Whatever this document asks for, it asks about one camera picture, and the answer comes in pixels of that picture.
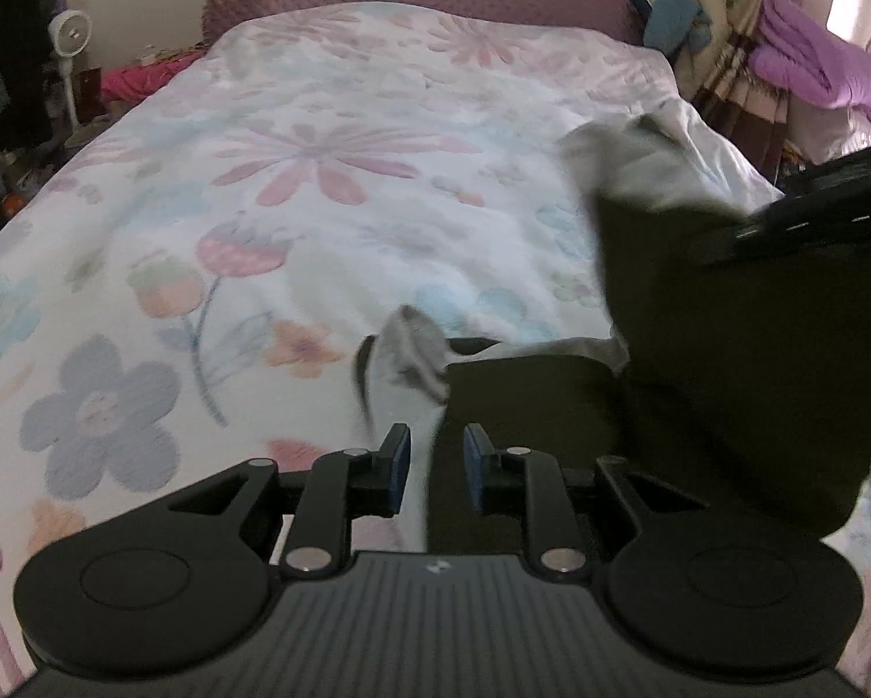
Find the pink cloth beside bed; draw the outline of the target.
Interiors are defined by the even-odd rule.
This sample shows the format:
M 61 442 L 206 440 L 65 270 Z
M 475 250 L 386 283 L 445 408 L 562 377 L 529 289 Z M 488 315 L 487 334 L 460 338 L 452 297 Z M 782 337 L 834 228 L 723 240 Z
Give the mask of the pink cloth beside bed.
M 136 63 L 107 71 L 101 79 L 102 101 L 138 104 L 161 90 L 206 53 L 205 49 L 195 49 L 159 58 L 147 65 Z

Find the brown striped curtain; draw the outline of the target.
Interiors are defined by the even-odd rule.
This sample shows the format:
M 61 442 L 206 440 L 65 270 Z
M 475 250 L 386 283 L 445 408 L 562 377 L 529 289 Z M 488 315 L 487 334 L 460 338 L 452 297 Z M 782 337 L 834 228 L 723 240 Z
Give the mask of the brown striped curtain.
M 759 46 L 762 3 L 740 0 L 734 6 L 727 40 L 691 104 L 713 131 L 774 181 L 784 148 L 788 91 L 773 87 L 749 68 L 749 58 Z

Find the white standing fan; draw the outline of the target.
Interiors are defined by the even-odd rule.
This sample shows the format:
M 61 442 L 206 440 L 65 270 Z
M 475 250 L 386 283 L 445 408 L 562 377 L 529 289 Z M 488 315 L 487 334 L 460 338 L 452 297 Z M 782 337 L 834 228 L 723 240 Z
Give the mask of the white standing fan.
M 74 71 L 74 60 L 87 50 L 91 33 L 93 33 L 93 22 L 82 9 L 65 9 L 50 20 L 50 41 L 54 48 L 56 68 L 65 91 L 67 116 L 71 123 L 71 134 L 65 142 L 66 148 L 74 148 L 80 144 L 80 122 L 74 87 L 72 87 L 72 71 Z

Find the black and grey garment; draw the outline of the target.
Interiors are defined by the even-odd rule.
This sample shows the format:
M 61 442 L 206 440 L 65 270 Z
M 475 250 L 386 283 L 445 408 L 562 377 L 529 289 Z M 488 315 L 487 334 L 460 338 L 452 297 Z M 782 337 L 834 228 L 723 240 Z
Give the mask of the black and grey garment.
M 356 355 L 369 429 L 415 429 L 429 549 L 513 545 L 509 523 L 468 510 L 471 422 L 570 468 L 618 455 L 772 531 L 841 529 L 871 474 L 871 284 L 820 260 L 692 260 L 697 236 L 776 200 L 735 205 L 661 115 L 584 124 L 560 158 L 595 232 L 607 337 L 504 342 L 404 306 Z

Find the floral white duvet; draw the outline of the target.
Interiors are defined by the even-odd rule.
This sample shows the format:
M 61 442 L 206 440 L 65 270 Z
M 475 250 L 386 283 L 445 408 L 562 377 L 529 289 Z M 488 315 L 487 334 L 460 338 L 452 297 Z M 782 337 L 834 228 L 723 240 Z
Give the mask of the floral white duvet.
M 427 545 L 399 514 L 286 574 L 282 474 L 377 451 L 362 342 L 404 306 L 504 342 L 612 329 L 560 158 L 656 113 L 756 209 L 784 197 L 596 31 L 402 3 L 263 17 L 0 233 L 0 696 L 871 696 L 871 474 L 827 537 L 604 454 L 564 466 L 584 575 Z

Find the folded purple blanket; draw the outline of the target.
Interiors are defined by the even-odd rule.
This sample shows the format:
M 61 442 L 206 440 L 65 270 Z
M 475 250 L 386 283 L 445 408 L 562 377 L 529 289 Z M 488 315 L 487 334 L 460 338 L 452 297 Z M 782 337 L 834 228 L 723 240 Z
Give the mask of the folded purple blanket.
M 871 55 L 841 40 L 792 0 L 763 0 L 754 76 L 822 109 L 854 107 L 871 123 Z

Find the blue plush toy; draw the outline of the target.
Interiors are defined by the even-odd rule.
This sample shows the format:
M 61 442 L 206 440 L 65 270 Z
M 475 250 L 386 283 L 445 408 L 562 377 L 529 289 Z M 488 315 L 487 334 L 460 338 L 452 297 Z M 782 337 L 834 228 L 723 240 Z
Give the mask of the blue plush toy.
M 699 0 L 653 0 L 644 30 L 644 46 L 666 57 L 686 46 L 702 52 L 712 41 L 713 21 Z

